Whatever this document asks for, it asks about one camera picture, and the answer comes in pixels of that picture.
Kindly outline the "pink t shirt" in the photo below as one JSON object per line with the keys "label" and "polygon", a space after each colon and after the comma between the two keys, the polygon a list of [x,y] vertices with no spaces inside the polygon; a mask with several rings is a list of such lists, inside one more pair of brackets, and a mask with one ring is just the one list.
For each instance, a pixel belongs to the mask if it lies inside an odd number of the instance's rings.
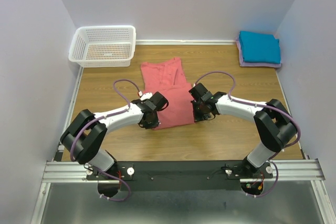
{"label": "pink t shirt", "polygon": [[189,93],[192,85],[186,79],[179,57],[162,63],[144,62],[141,73],[144,91],[159,92],[169,102],[166,109],[158,112],[160,124],[157,130],[194,123],[193,98]]}

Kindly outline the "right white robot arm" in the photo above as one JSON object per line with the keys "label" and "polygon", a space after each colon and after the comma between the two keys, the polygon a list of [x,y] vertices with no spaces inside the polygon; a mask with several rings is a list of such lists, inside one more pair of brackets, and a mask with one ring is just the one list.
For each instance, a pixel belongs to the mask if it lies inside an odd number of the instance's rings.
{"label": "right white robot arm", "polygon": [[231,170],[249,178],[259,174],[266,161],[275,157],[300,133],[283,104],[276,99],[253,102],[238,99],[229,93],[212,94],[198,83],[189,90],[192,96],[194,120],[205,121],[210,115],[230,115],[255,123],[260,143]]}

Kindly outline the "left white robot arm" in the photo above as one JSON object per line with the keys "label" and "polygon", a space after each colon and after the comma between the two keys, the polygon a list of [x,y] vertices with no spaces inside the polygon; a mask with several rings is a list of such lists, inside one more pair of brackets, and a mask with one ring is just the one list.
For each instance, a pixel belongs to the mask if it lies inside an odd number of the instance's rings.
{"label": "left white robot arm", "polygon": [[111,132],[137,124],[143,129],[159,126],[158,113],[169,106],[159,92],[146,93],[128,105],[107,112],[82,110],[63,132],[60,142],[69,151],[71,160],[90,164],[104,179],[112,179],[117,172],[116,159],[101,148]]}

